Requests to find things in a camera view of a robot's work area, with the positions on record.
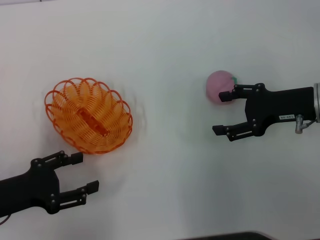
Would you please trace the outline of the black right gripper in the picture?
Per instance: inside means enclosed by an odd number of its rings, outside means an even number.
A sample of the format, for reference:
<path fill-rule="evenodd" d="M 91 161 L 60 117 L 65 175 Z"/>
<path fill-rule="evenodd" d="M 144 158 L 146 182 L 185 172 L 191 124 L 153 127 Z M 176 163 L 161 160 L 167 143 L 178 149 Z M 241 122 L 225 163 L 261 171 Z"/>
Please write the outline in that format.
<path fill-rule="evenodd" d="M 269 91 L 263 83 L 235 84 L 232 90 L 220 92 L 218 97 L 223 103 L 247 99 L 246 122 L 212 127 L 217 136 L 226 136 L 230 142 L 248 137 L 261 137 L 270 125 L 294 122 L 298 115 L 305 121 L 316 119 L 313 87 Z"/>

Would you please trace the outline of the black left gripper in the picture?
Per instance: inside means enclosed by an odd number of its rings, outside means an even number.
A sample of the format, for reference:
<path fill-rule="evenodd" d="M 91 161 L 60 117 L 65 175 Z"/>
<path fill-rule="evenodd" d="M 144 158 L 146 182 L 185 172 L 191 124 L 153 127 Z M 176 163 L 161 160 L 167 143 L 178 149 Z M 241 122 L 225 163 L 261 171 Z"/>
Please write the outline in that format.
<path fill-rule="evenodd" d="M 40 207 L 48 214 L 87 203 L 88 195 L 98 192 L 98 180 L 75 190 L 60 192 L 55 169 L 83 162 L 83 153 L 68 156 L 63 150 L 31 161 L 27 172 L 0 181 L 0 216 Z"/>

